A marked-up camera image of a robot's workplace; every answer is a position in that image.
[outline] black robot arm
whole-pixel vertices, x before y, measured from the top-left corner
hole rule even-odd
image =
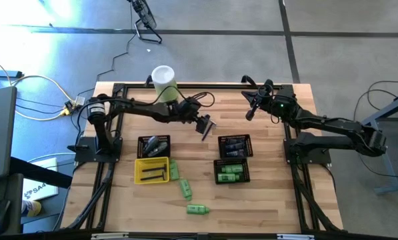
[[[113,105],[111,113],[106,114],[104,102],[110,102]],[[174,121],[181,123],[195,122],[197,124],[196,131],[204,133],[210,116],[199,116],[200,107],[200,102],[194,97],[187,97],[180,103],[171,101],[152,104],[100,94],[97,97],[90,98],[87,106],[87,120],[94,126],[97,133],[95,139],[96,153],[110,153],[115,147],[115,140],[105,128],[105,123],[120,113],[147,116],[161,123]]]
[[[364,126],[358,121],[318,116],[303,109],[295,98],[292,85],[282,85],[274,95],[273,82],[268,79],[256,92],[242,91],[242,94],[252,107],[246,114],[248,120],[252,120],[255,111],[259,108],[293,128],[314,128],[345,136],[317,137],[311,133],[300,133],[292,144],[292,149],[300,155],[306,155],[315,148],[353,149],[370,157],[380,156],[386,151],[386,138],[382,132]]]

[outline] wooden table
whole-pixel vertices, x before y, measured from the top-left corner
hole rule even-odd
[[[95,95],[111,95],[114,82],[98,82]],[[309,84],[294,84],[298,103],[316,113]],[[182,89],[185,96],[203,91]],[[158,123],[152,118],[124,115],[123,150],[116,164],[105,231],[207,232],[207,233],[299,233],[299,220],[290,167],[285,162],[283,125],[273,124],[270,116],[258,110],[252,122],[245,119],[248,102],[241,90],[212,89],[214,106],[201,108],[217,123],[204,142],[195,124]],[[154,89],[130,89],[128,97],[152,102]],[[201,100],[211,102],[210,97]],[[311,130],[316,135],[320,131]],[[254,156],[248,158],[250,183],[216,185],[213,160],[219,158],[217,138],[250,134]],[[86,136],[95,130],[87,124]],[[171,156],[178,162],[180,176],[189,180],[193,200],[184,200],[177,181],[156,185],[133,183],[137,140],[140,136],[170,135]],[[86,163],[76,171],[65,207],[62,227],[69,225],[91,197],[97,163]],[[310,165],[316,201],[332,222],[342,229],[337,198],[331,176],[320,165]],[[197,203],[211,209],[208,215],[188,215],[186,205]],[[97,204],[95,222],[101,202]],[[311,226],[308,204],[304,204]]]

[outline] yellow tray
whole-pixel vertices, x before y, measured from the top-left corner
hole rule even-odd
[[[148,171],[143,172],[144,169],[152,169],[156,167],[163,167],[166,165],[166,171],[157,170],[157,171]],[[146,177],[154,177],[154,176],[163,176],[150,179],[150,180],[141,180]],[[146,159],[136,159],[135,160],[135,184],[151,184],[151,183],[167,183],[169,181],[169,158],[168,157],[152,157]]]

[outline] white cable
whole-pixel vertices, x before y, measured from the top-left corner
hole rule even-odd
[[[30,162],[32,162],[34,160],[42,159],[42,158],[45,158],[45,157],[60,156],[60,155],[75,155],[75,153],[52,153],[52,154],[43,155],[43,156],[40,156],[40,157],[35,157],[33,159],[28,160],[27,162],[30,163]]]
[[[24,77],[22,77],[22,78],[20,78],[20,79],[17,79],[17,80],[15,80],[15,81],[12,82],[12,81],[11,81],[11,78],[9,77],[9,74],[6,72],[5,68],[4,68],[2,65],[0,65],[0,68],[5,72],[6,78],[7,78],[8,82],[9,82],[9,85],[10,85],[10,86],[12,86],[12,85],[18,83],[20,80],[24,80],[24,79],[29,78],[29,77],[41,77],[41,78],[44,78],[44,79],[46,79],[46,80],[49,80],[49,81],[53,82],[53,83],[59,88],[59,90],[61,90],[61,92],[64,93],[64,95],[68,98],[68,100],[74,102],[74,100],[72,100],[72,99],[70,98],[70,96],[68,96],[68,94],[64,91],[64,89],[63,89],[55,80],[53,80],[53,79],[50,79],[50,78],[45,77],[45,76],[42,76],[42,75],[30,75],[30,76],[24,76]],[[56,116],[54,116],[54,117],[50,117],[50,118],[47,118],[47,119],[39,119],[39,118],[35,118],[35,117],[26,116],[26,115],[24,115],[24,114],[18,112],[17,110],[15,110],[16,114],[18,114],[18,115],[20,115],[20,116],[22,116],[22,117],[25,117],[25,118],[27,118],[27,119],[36,120],[36,121],[50,121],[50,120],[57,119],[58,117],[60,117],[60,116],[63,115],[63,111],[64,111],[64,110],[62,110],[58,115],[56,115]]]
[[[59,90],[61,90],[61,92],[64,93],[64,95],[68,98],[68,100],[74,102],[74,100],[72,100],[72,99],[68,96],[68,94],[64,91],[64,89],[63,89],[55,80],[50,79],[50,78],[48,78],[48,77],[46,77],[46,76],[42,76],[42,75],[29,75],[29,76],[24,76],[24,77],[22,77],[22,78],[20,78],[20,79],[14,80],[13,82],[10,82],[10,81],[9,81],[9,84],[13,85],[13,84],[18,83],[18,82],[21,81],[21,80],[24,80],[24,79],[27,79],[27,78],[30,78],[30,77],[41,77],[41,78],[43,78],[43,79],[47,79],[47,80],[53,82],[53,83],[59,88]]]

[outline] green cylinder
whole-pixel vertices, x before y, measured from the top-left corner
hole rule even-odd
[[[232,183],[240,179],[240,176],[234,173],[218,173],[218,182]]]
[[[243,166],[242,166],[242,164],[226,165],[226,166],[221,168],[221,171],[223,173],[242,173],[243,172]]]
[[[171,181],[179,179],[178,164],[174,159],[170,159],[169,172],[171,176]]]
[[[181,179],[179,181],[179,185],[181,186],[181,191],[183,192],[183,196],[187,201],[192,200],[193,192],[190,188],[190,184],[188,184],[188,181],[186,179]]]
[[[209,208],[200,204],[188,204],[187,214],[204,215],[209,213]]]

